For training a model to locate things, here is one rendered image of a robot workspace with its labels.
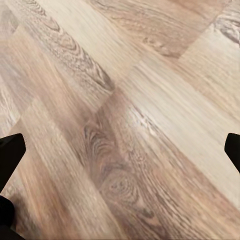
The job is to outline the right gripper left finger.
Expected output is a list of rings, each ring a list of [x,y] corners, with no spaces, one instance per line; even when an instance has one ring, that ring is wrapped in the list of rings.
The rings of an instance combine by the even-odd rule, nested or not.
[[[0,193],[26,152],[21,133],[0,138]]]

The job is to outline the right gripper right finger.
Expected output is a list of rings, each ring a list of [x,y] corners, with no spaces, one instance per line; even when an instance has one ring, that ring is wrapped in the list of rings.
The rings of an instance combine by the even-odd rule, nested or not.
[[[229,133],[227,135],[224,151],[240,173],[240,135]]]

